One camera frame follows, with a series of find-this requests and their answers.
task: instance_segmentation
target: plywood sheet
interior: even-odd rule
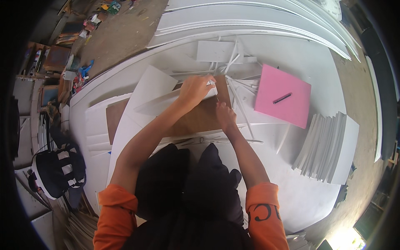
[[[218,94],[216,97],[203,100],[199,105],[194,107],[190,112],[181,117],[167,131],[165,137],[184,136],[198,132],[221,129],[221,126],[216,116],[216,103],[219,101],[226,102],[226,105],[231,108],[228,87],[226,85],[225,76],[214,77]]]

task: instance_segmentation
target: black cloth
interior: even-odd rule
[[[240,172],[229,173],[214,144],[191,172],[189,154],[169,144],[141,167],[136,215],[147,222],[122,249],[253,249],[242,227]]]

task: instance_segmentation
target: concrete floor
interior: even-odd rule
[[[142,0],[136,2],[132,10],[128,10],[130,1],[122,2],[120,12],[109,16],[93,31],[86,45],[81,38],[75,42],[73,52],[80,56],[82,65],[94,59],[94,65],[89,71],[90,77],[143,52],[167,2]],[[138,16],[143,9],[147,11]],[[355,32],[350,32],[359,41]],[[383,174],[383,161],[374,163],[377,129],[374,90],[362,49],[359,48],[358,53],[361,55],[361,63],[356,58],[352,58],[352,61],[344,60],[332,52],[342,83],[347,114],[360,125],[354,156],[357,170],[353,179],[347,183],[349,188],[346,201],[333,209],[326,218],[306,228],[307,240],[318,246],[322,240],[327,239],[333,249],[342,244],[341,239],[362,215]]]

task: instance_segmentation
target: black pen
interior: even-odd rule
[[[292,93],[286,94],[286,95],[282,96],[281,98],[276,99],[275,101],[273,101],[273,103],[277,104],[278,102],[285,100],[286,98],[288,98],[291,95],[292,95]]]

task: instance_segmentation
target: white foam board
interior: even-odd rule
[[[193,8],[197,6],[216,5],[216,4],[237,4],[237,5],[256,5],[259,7],[276,8],[278,10],[287,11],[300,16],[309,22],[315,23],[326,29],[332,34],[337,35],[346,43],[349,49],[358,57],[354,43],[356,41],[337,20],[322,10],[320,6],[306,1],[303,4],[299,1],[292,0],[243,0],[243,1],[224,1],[224,0],[170,0],[166,10],[179,10],[183,8]]]
[[[379,160],[382,156],[382,106],[380,103],[380,95],[378,88],[378,81],[376,80],[374,65],[372,64],[372,60],[369,56],[365,56],[365,60],[367,61],[368,68],[370,70],[370,75],[372,79],[372,85],[374,86],[374,95],[376,102],[376,149],[375,149],[375,162]]]
[[[127,108],[136,108],[145,102],[171,92],[178,81],[149,65],[129,99]]]
[[[329,181],[331,184],[345,184],[356,152],[359,125],[349,116],[345,116],[346,125],[344,129],[342,148],[340,149],[336,169]]]
[[[198,41],[196,61],[229,62],[234,49],[234,42]]]
[[[210,21],[219,22],[238,20],[265,22],[266,24],[277,25],[276,28],[279,26],[282,29],[294,28],[297,33],[305,34],[310,37],[318,37],[320,38],[318,40],[324,40],[325,42],[331,43],[333,47],[338,48],[340,51],[344,52],[344,54],[347,54],[344,43],[337,36],[320,26],[291,13],[255,6],[215,5],[177,10],[163,14],[157,30],[184,27],[191,24],[201,24]]]

